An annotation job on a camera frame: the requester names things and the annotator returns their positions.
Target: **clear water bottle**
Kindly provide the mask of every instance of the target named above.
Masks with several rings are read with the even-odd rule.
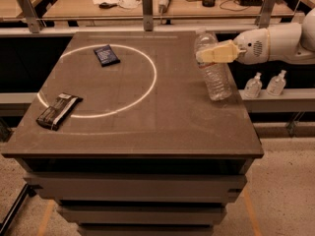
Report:
[[[199,50],[217,44],[215,37],[207,33],[205,29],[199,29],[196,33],[195,54]],[[223,100],[231,95],[231,88],[223,63],[198,63],[198,66],[207,85],[211,100]]]
[[[244,89],[244,94],[248,98],[257,98],[262,89],[262,82],[260,81],[261,73],[257,73],[253,79],[250,79]]]
[[[282,94],[286,80],[284,78],[286,70],[282,70],[277,76],[272,77],[267,86],[267,93],[273,96]]]

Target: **gray tabletop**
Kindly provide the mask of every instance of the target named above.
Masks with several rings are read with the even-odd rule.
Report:
[[[195,37],[193,31],[76,33],[3,154],[261,157],[261,144],[231,76],[232,96],[210,101],[194,60]],[[94,49],[106,44],[119,64],[100,66]],[[83,101],[58,131],[43,129],[35,119],[61,92]]]

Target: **white robotic arm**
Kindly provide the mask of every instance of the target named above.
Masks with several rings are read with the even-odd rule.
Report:
[[[291,23],[267,29],[248,30],[233,41],[220,42],[197,53],[203,62],[232,62],[250,65],[281,60],[288,64],[315,64],[315,9],[303,24]]]

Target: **floor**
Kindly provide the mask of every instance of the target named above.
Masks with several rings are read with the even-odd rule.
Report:
[[[248,184],[214,236],[312,236],[315,231],[315,126],[302,137],[284,127],[255,126],[265,155],[247,173]],[[24,170],[0,155],[0,221],[24,186]],[[27,197],[6,236],[79,236],[54,201]]]

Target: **plastic bottle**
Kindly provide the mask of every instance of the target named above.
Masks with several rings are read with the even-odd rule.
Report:
[[[260,90],[262,89],[262,82],[260,81],[261,73],[257,73],[253,79],[250,79],[244,90],[244,94],[248,98],[257,98]]]
[[[205,29],[199,29],[196,33],[195,54],[197,51],[217,43],[214,36],[206,33]],[[223,100],[231,95],[231,88],[223,63],[198,63],[198,66],[207,85],[211,100]]]
[[[286,70],[282,70],[277,76],[272,77],[267,86],[268,94],[278,96],[283,92],[286,84],[286,80],[284,78],[285,73]]]

